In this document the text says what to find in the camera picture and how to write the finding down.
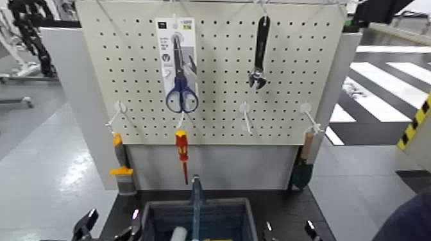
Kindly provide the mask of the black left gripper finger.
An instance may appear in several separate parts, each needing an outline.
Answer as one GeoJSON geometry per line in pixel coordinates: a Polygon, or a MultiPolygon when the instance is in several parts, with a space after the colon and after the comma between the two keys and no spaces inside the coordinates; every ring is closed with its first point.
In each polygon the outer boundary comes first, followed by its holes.
{"type": "Polygon", "coordinates": [[[99,214],[95,208],[85,214],[75,225],[72,231],[72,241],[96,240],[91,235],[91,230],[97,222],[99,214]]]}
{"type": "Polygon", "coordinates": [[[140,210],[136,209],[131,216],[131,224],[114,236],[114,241],[139,241],[141,239],[140,210]]]}

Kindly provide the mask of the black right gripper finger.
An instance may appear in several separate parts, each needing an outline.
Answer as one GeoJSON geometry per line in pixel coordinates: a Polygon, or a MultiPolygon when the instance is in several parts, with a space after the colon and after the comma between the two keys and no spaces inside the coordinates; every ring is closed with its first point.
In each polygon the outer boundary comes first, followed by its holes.
{"type": "Polygon", "coordinates": [[[306,234],[310,237],[311,241],[323,241],[323,239],[317,233],[315,226],[311,220],[306,221],[304,230],[306,234]]]}
{"type": "Polygon", "coordinates": [[[265,223],[262,239],[263,241],[277,241],[273,234],[273,229],[269,221],[266,221],[265,223]]]}

